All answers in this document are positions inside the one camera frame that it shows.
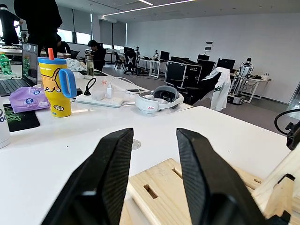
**smartphone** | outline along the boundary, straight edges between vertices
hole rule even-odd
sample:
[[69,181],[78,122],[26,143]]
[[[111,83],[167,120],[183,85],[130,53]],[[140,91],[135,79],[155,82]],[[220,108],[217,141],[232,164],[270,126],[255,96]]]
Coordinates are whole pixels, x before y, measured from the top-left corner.
[[139,90],[138,89],[127,89],[126,90],[126,93],[131,94],[131,95],[140,94],[143,92],[145,92],[145,90],[143,90],[143,89],[139,89]]

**ceiling light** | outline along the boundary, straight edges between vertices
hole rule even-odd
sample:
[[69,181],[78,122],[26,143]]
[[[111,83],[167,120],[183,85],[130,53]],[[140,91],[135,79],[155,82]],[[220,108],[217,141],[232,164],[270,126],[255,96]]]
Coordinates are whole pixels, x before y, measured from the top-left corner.
[[178,2],[173,2],[173,3],[158,5],[158,6],[150,6],[150,7],[145,7],[145,8],[137,8],[137,9],[132,9],[132,10],[124,11],[124,12],[111,13],[111,14],[107,14],[107,15],[104,15],[104,16],[116,15],[116,14],[122,14],[122,13],[129,13],[129,12],[144,10],[144,9],[148,9],[148,8],[157,8],[157,7],[162,7],[162,6],[175,5],[175,4],[185,3],[185,2],[189,2],[189,1],[196,1],[196,0],[185,0],[185,1],[178,1]]
[[153,4],[152,4],[152,3],[150,3],[150,2],[147,2],[147,1],[145,1],[145,0],[139,0],[139,1],[141,1],[141,2],[143,2],[143,3],[146,3],[146,4],[150,5],[150,6],[153,6]]

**man in black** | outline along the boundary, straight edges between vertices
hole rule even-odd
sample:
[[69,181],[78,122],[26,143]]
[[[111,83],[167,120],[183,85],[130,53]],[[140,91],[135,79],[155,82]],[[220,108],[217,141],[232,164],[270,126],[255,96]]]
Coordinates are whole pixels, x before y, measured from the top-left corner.
[[57,35],[57,52],[71,54],[70,46],[67,44],[67,42],[61,41],[61,37],[59,35]]
[[105,64],[105,55],[106,50],[103,48],[103,43],[98,43],[95,40],[91,40],[88,43],[88,46],[91,48],[92,55],[94,56],[94,68],[102,71]]
[[16,15],[9,12],[8,7],[5,4],[0,4],[0,19],[5,45],[18,44],[19,39],[15,31],[14,21],[19,21],[19,25],[21,25],[23,21],[21,21]]
[[15,14],[24,19],[29,32],[28,43],[38,46],[38,56],[45,47],[53,48],[57,57],[57,28],[62,24],[55,0],[15,0]]

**purple pouch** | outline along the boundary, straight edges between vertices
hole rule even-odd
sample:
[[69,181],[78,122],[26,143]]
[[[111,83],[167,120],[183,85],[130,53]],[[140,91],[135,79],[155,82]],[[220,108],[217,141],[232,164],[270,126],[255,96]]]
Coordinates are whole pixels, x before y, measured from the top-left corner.
[[49,108],[43,88],[22,87],[13,92],[9,101],[15,113]]

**laptop keyboard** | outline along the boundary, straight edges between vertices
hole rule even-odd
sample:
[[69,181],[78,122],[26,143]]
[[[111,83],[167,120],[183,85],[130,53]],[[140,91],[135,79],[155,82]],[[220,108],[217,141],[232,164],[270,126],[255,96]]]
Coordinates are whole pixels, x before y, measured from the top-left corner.
[[0,80],[0,85],[6,94],[11,94],[20,87],[29,87],[29,85],[22,79]]

